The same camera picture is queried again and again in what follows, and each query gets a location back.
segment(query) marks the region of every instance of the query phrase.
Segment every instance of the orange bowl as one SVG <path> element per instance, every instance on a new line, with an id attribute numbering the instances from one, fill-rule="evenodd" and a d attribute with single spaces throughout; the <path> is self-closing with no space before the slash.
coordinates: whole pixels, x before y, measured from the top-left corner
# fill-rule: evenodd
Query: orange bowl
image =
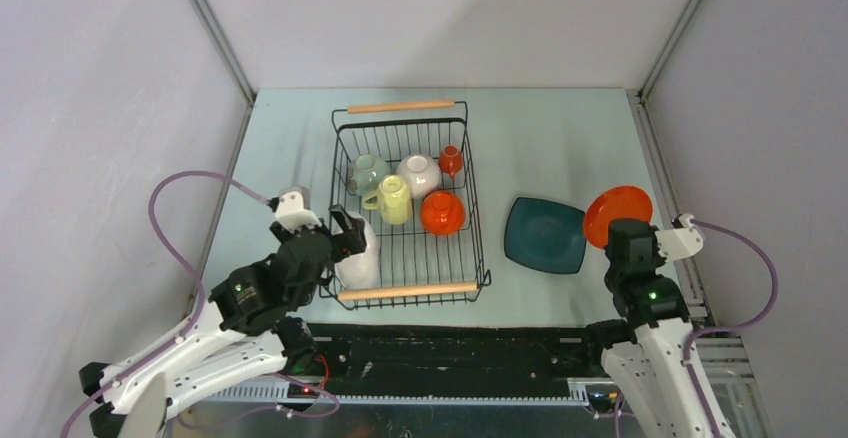
<path id="1" fill-rule="evenodd" d="M 654 206 L 645 190 L 632 185 L 616 186 L 595 198 L 583 218 L 586 241 L 596 248 L 607 246 L 609 224 L 619 218 L 651 221 Z"/>
<path id="2" fill-rule="evenodd" d="M 430 193 L 421 203 L 421 224 L 434 235 L 456 233 L 465 223 L 465 206 L 450 191 Z"/>

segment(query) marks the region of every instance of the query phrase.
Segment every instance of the yellow mug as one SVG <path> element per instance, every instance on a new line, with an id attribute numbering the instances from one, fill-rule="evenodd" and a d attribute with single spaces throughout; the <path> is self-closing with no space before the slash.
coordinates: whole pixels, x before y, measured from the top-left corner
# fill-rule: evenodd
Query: yellow mug
<path id="1" fill-rule="evenodd" d="M 388 175 L 376 190 L 362 195 L 362 207 L 379 209 L 384 222 L 402 225 L 412 216 L 412 192 L 402 177 Z"/>

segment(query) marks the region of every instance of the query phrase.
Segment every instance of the cup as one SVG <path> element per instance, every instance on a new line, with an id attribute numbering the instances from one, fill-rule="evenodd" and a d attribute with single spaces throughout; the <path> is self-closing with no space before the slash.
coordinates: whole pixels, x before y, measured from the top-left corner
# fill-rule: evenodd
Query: cup
<path id="1" fill-rule="evenodd" d="M 451 179 L 462 169 L 462 153 L 454 145 L 448 145 L 439 153 L 439 168 L 449 174 Z"/>
<path id="2" fill-rule="evenodd" d="M 407 156 L 400 162 L 395 173 L 409 185 L 413 200 L 424 198 L 442 184 L 439 165 L 427 155 Z"/>
<path id="3" fill-rule="evenodd" d="M 347 188 L 358 196 L 377 189 L 380 181 L 391 174 L 386 160 L 376 155 L 362 155 L 347 168 Z"/>
<path id="4" fill-rule="evenodd" d="M 374 228 L 362 215 L 355 211 L 348 211 L 347 214 L 353 219 L 365 222 L 365 251 L 336 263 L 336 276 L 348 290 L 377 288 L 380 286 L 380 240 L 377 239 Z M 333 234 L 341 232 L 338 223 L 333 221 Z"/>
<path id="5" fill-rule="evenodd" d="M 362 207 L 380 210 L 383 221 L 390 225 L 402 225 L 412 216 L 412 192 L 402 177 L 389 175 L 376 190 L 362 196 Z"/>
<path id="6" fill-rule="evenodd" d="M 437 191 L 421 203 L 421 224 L 434 235 L 456 233 L 465 223 L 465 206 L 450 191 Z"/>

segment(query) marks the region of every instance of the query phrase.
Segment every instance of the white bowl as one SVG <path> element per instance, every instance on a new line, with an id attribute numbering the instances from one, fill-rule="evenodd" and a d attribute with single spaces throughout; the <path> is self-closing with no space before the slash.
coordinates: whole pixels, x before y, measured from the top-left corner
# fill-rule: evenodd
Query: white bowl
<path id="1" fill-rule="evenodd" d="M 348 211 L 352 218 L 365 220 L 359 213 Z M 342 232 L 338 223 L 333 221 L 333 234 Z M 351 255 L 336 263 L 336 276 L 348 290 L 379 288 L 380 286 L 380 240 L 374 228 L 365 220 L 365 251 Z"/>
<path id="2" fill-rule="evenodd" d="M 409 185 L 413 200 L 424 198 L 442 185 L 442 170 L 427 155 L 407 156 L 398 165 L 396 174 Z"/>

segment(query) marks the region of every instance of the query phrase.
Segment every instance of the metal wire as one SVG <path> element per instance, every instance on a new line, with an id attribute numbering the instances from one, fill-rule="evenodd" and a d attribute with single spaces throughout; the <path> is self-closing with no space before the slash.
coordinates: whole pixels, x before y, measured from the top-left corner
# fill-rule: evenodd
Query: metal wire
<path id="1" fill-rule="evenodd" d="M 477 282 L 478 289 L 467 293 L 339 301 L 345 308 L 475 301 L 481 288 L 491 284 L 491 273 L 483 259 L 474 160 L 467 132 L 468 105 L 461 101 L 456 104 L 464 108 L 464 117 L 340 124 L 338 120 L 346 116 L 346 110 L 333 111 L 331 121 L 336 130 L 336 147 L 330 202 L 360 213 L 374 228 L 380 240 L 380 286 L 473 280 Z M 382 221 L 378 211 L 362 208 L 361 197 L 347 189 L 348 167 L 362 154 L 380 156 L 395 169 L 403 158 L 412 154 L 428 155 L 438 161 L 441 150 L 451 144 L 461 150 L 463 167 L 454 178 L 442 175 L 442 189 L 456 194 L 466 211 L 466 221 L 455 234 L 436 236 L 424 230 L 420 222 L 420 200 L 413 202 L 409 221 L 392 226 Z M 332 279 L 321 289 L 321 296 L 338 299 L 342 284 L 333 274 L 329 277 Z"/>

